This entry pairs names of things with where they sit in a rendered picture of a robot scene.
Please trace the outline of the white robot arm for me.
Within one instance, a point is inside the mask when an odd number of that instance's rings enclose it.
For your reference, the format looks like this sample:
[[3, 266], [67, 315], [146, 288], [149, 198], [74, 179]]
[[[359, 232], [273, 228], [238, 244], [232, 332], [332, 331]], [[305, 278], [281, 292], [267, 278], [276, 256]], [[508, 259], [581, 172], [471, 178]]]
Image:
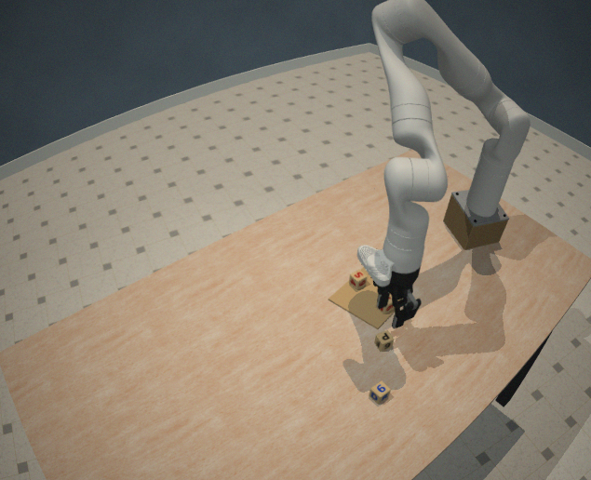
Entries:
[[499, 139], [485, 140], [466, 198], [467, 206], [478, 216], [495, 213], [531, 120], [491, 82], [486, 67], [425, 0], [385, 1], [372, 10], [371, 21], [389, 89], [394, 141], [421, 157], [395, 157], [387, 163], [383, 177], [389, 221], [383, 249], [364, 245], [357, 250], [372, 280], [386, 287], [392, 271], [413, 273], [422, 264], [429, 215], [424, 207], [411, 201], [438, 202], [448, 188], [434, 136], [430, 100], [404, 61], [403, 45], [426, 38], [438, 47], [442, 78], [472, 101], [500, 135]]

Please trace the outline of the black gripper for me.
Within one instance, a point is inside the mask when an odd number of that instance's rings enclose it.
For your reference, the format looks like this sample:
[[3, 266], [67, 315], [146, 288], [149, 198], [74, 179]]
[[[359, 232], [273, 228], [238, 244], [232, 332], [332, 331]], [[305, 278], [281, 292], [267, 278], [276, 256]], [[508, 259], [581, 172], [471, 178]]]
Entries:
[[[377, 307], [379, 309], [387, 306], [389, 296], [390, 294], [392, 295], [392, 304], [395, 307], [395, 315], [392, 323], [393, 328], [402, 327], [405, 321], [413, 318], [422, 304], [420, 299], [416, 300], [412, 295], [412, 286], [419, 275], [420, 268], [413, 273], [396, 273], [392, 271], [390, 281], [392, 284], [387, 287], [379, 287], [373, 281], [373, 285], [378, 288], [379, 298], [377, 299]], [[400, 310], [402, 306], [403, 310], [405, 309], [404, 311]]]

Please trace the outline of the tan square mat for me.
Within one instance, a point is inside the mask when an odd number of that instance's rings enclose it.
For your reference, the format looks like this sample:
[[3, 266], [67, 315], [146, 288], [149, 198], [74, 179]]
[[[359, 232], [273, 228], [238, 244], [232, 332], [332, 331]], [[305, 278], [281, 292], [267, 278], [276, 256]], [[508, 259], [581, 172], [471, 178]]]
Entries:
[[364, 267], [360, 271], [368, 276], [365, 286], [356, 290], [348, 281], [329, 297], [329, 301], [378, 329], [395, 312], [395, 307], [386, 314], [376, 308], [378, 288], [373, 285], [373, 280]]

